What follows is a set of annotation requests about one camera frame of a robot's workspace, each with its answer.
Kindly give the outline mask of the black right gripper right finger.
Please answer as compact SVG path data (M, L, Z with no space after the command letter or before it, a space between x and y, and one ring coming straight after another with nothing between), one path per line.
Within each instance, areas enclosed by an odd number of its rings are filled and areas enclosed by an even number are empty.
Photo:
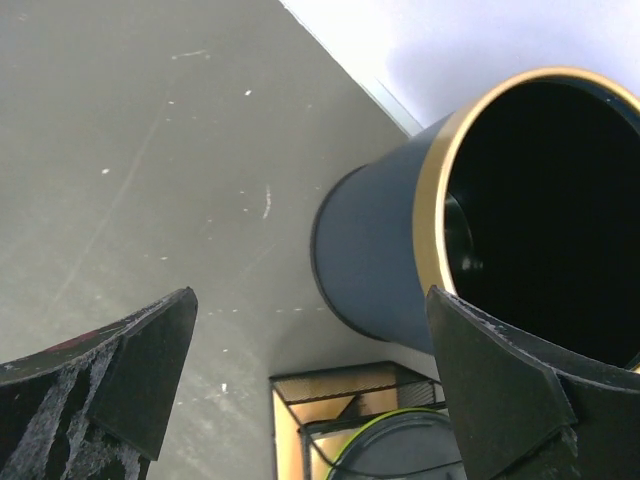
M637 373L543 340L437 286L426 313L468 478L638 478Z

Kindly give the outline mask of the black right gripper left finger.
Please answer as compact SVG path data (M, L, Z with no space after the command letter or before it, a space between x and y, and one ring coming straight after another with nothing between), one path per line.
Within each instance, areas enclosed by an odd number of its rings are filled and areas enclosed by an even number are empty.
M186 287L2 364L2 478L146 478L161 451L197 311Z

